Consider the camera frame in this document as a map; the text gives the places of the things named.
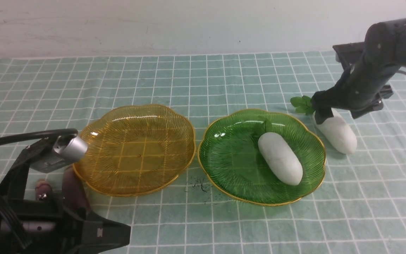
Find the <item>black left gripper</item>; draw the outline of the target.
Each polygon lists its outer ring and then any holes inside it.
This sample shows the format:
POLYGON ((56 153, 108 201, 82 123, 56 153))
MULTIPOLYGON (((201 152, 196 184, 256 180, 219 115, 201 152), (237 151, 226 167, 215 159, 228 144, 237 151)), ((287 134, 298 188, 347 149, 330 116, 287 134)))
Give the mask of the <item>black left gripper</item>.
POLYGON ((63 214, 45 241, 45 254, 100 254, 129 245, 131 226, 103 218, 87 201, 62 203, 63 214))

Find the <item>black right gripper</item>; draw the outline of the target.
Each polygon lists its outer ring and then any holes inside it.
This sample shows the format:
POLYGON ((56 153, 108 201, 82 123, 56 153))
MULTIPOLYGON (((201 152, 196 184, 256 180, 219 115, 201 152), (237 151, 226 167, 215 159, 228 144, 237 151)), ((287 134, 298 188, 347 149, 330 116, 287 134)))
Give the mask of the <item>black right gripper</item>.
POLYGON ((333 118, 332 108, 349 111, 353 119, 381 110, 382 100, 393 95, 387 85, 394 74, 393 48, 379 42, 354 42, 332 48, 344 71, 332 88, 312 96, 316 124, 333 118))

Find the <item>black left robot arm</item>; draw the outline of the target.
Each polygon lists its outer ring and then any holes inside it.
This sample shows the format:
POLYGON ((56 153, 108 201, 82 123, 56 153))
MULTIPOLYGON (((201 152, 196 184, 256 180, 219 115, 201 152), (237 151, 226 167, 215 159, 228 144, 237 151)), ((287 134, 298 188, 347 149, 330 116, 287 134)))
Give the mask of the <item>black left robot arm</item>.
POLYGON ((60 198, 7 200, 0 195, 0 254, 99 254, 130 243, 129 225, 60 198))

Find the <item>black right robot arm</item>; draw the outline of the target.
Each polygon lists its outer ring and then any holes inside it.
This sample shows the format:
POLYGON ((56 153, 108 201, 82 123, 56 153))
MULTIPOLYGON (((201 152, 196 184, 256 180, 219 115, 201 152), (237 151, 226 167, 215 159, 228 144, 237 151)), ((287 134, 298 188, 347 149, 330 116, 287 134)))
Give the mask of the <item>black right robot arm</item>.
POLYGON ((383 109, 393 95, 388 81, 406 68, 406 19, 373 24, 364 42, 334 45, 343 74, 336 84, 312 98, 317 124, 334 117, 332 109, 347 110, 353 119, 383 109))

